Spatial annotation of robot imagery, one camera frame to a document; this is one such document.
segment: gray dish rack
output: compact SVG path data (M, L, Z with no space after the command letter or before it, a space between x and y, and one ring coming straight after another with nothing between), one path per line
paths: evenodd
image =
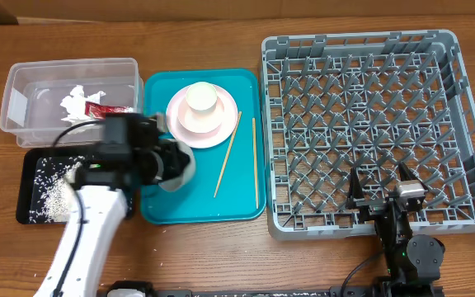
M475 232L475 105L453 32L275 36L261 55L274 238L374 233L344 206L350 169L375 199L399 162L430 188L414 232Z

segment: clear plastic bin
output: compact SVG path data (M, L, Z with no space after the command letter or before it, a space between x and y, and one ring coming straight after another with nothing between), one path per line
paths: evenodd
M133 107L141 112L143 83L131 58L75 59L14 64L3 93L0 127L17 137L23 148L44 147L71 123L61 101L77 85L86 96L103 91L101 104ZM85 144L100 139L100 127L69 134L60 144Z

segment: wooden table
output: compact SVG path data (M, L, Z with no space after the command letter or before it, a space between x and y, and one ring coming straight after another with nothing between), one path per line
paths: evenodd
M0 26L0 105L9 68L51 59L133 57L144 80L166 70L248 68L257 75L261 41L269 35L450 29L456 33L475 99L475 16L330 18L272 21L110 23ZM61 225L14 219L26 150L0 130L0 296L39 288L63 232ZM475 296L475 234L441 236L448 296ZM311 289L339 285L378 249L375 238L276 242L266 216L249 222L152 226L140 215L116 234L101 283L151 281L192 290ZM352 284L385 273L380 262Z

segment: blue tray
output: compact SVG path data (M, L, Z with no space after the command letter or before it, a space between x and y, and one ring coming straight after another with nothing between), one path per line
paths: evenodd
M173 95L197 82L216 84L234 98L242 117L228 157L217 197L215 186L230 137L213 148L194 148L196 171L179 191L168 193L158 186L141 192L143 217L153 224L219 222L254 219L266 205L265 159L257 79L246 69L220 69L157 73L146 82L144 114L166 113ZM259 208L254 188L252 117L256 118Z

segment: wooden chopstick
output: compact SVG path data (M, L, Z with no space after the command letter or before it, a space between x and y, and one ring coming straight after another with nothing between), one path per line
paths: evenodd
M221 184L221 178L223 178L224 169L227 167L228 155L230 154L230 149L232 148L232 144L234 143L234 136L236 136L236 131L238 131L240 119L241 119L241 112L239 111L239 115L237 116L236 128L234 128L234 131L232 132L232 138L230 139L230 144L228 145L228 149L227 149L227 156L224 158L223 167L221 168L221 173L219 174L218 185L215 187L214 198L218 194L219 185Z
M256 119L252 118L252 142L254 143L254 187L256 189L256 209L260 207L260 201L257 192L257 154L256 154Z

